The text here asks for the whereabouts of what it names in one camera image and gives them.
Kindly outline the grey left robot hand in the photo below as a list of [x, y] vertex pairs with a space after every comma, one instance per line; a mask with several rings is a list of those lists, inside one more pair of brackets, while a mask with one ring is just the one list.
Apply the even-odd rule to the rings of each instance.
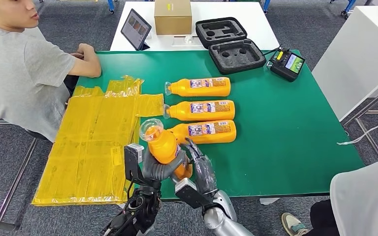
[[168, 164], [161, 164], [149, 151], [146, 151], [143, 156], [142, 175], [144, 178], [163, 181], [169, 178], [185, 160], [186, 152], [184, 150], [180, 150], [177, 156]]

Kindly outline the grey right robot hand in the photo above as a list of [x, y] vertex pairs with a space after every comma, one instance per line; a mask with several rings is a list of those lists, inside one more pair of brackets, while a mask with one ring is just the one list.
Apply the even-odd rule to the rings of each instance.
[[217, 192], [217, 179], [210, 158], [205, 155], [192, 139], [186, 137], [185, 147], [190, 151], [191, 163], [196, 172], [195, 183], [198, 192], [203, 195]]

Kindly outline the person's right hand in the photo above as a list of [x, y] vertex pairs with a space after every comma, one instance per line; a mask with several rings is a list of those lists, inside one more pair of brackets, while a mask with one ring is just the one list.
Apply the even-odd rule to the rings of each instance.
[[95, 53], [95, 50], [93, 46], [86, 44], [86, 43], [80, 43], [77, 49], [77, 53], [80, 55], [80, 59], [83, 59], [87, 62], [95, 62], [98, 61], [98, 57]]

